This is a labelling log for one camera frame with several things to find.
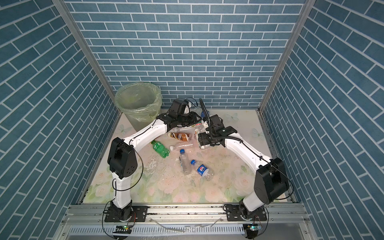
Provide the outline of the brown Nescafe coffee bottle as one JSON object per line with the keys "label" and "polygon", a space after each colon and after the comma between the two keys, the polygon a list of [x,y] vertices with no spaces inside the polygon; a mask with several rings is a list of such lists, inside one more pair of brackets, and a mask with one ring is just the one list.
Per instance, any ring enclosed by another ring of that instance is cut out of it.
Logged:
{"label": "brown Nescafe coffee bottle", "polygon": [[173,139],[177,139],[182,142],[189,142],[191,140],[191,135],[188,133],[175,133],[175,132],[169,132],[168,136]]}

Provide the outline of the clear bottle red label yellow cap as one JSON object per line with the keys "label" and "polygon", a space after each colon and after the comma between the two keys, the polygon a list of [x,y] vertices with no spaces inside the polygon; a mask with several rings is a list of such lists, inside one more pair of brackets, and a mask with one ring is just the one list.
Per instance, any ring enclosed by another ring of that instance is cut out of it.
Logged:
{"label": "clear bottle red label yellow cap", "polygon": [[206,132],[206,128],[205,128],[204,124],[202,124],[202,123],[196,124],[196,126],[195,126],[195,135],[198,136],[199,134],[205,133],[205,132]]}

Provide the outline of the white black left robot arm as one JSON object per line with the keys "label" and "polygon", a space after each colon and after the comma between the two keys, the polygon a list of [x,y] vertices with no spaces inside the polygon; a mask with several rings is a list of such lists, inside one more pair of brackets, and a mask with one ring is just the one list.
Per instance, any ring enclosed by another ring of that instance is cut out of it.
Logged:
{"label": "white black left robot arm", "polygon": [[174,100],[166,113],[159,114],[142,130],[125,139],[115,138],[112,141],[107,162],[112,172],[112,187],[115,191],[111,210],[118,221],[128,221],[133,215],[131,178],[138,168],[139,151],[172,129],[189,127],[201,120],[199,114],[189,109],[187,101]]}

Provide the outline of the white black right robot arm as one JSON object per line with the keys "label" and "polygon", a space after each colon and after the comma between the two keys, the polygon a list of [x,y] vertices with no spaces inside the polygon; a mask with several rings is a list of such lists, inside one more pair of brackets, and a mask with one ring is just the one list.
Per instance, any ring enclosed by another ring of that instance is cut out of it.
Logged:
{"label": "white black right robot arm", "polygon": [[233,127],[225,127],[218,115],[205,116],[204,130],[198,134],[203,146],[218,146],[235,153],[255,172],[254,190],[239,202],[239,211],[244,219],[256,215],[256,211],[277,200],[290,188],[285,164],[279,158],[272,159],[252,147]]}

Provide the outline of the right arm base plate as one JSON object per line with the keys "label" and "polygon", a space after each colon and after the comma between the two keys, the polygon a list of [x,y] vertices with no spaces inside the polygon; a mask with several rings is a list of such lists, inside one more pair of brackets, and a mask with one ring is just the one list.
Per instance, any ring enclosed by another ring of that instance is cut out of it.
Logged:
{"label": "right arm base plate", "polygon": [[224,204],[223,210],[226,213],[227,221],[266,221],[267,215],[264,207],[260,207],[252,212],[248,211],[244,205]]}

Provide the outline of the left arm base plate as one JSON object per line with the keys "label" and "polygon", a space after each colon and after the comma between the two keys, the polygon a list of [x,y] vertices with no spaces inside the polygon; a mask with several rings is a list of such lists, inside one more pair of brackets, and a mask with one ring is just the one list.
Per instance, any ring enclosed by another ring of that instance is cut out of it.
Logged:
{"label": "left arm base plate", "polygon": [[115,205],[109,206],[104,211],[104,221],[107,223],[141,223],[145,222],[148,213],[148,206],[126,206],[123,209]]}

